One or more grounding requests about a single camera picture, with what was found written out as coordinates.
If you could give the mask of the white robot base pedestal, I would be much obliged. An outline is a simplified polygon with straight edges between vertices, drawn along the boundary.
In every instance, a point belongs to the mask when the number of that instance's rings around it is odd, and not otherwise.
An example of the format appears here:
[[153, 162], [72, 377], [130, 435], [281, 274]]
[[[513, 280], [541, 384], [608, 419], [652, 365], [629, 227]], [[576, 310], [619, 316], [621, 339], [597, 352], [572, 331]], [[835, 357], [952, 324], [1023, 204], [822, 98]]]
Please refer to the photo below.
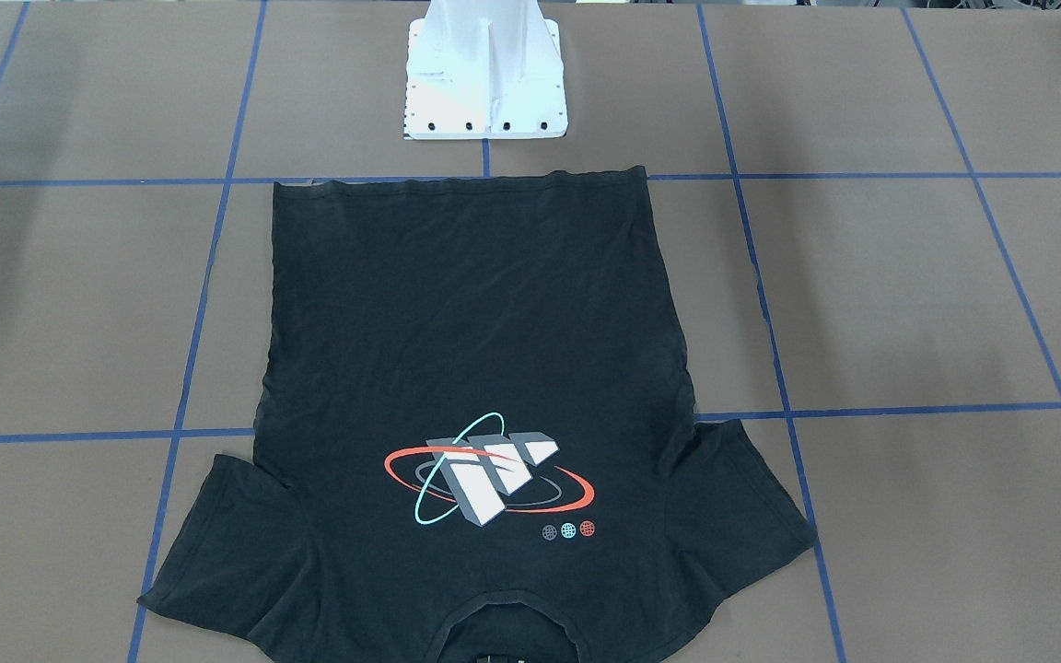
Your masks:
[[568, 130], [560, 27], [535, 1], [431, 1], [408, 25], [407, 140], [530, 140]]

